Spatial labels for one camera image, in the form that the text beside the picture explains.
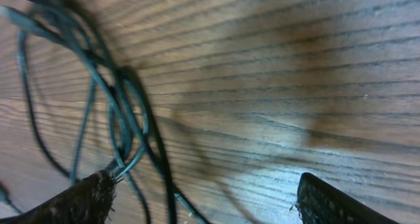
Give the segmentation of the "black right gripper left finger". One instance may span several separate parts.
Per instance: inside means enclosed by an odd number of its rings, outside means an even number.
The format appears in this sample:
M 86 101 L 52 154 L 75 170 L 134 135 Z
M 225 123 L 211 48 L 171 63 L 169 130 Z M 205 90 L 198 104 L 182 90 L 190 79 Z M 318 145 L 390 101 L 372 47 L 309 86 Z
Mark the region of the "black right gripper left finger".
M 104 224 L 115 198 L 116 180 L 100 170 L 5 224 Z

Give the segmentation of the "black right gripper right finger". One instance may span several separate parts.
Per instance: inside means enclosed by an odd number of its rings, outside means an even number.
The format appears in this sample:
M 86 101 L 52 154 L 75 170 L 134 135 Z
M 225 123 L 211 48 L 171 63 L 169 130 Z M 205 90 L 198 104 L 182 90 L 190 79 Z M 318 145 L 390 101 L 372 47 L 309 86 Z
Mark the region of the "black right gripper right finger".
M 299 181 L 297 210 L 303 224 L 398 224 L 308 172 Z

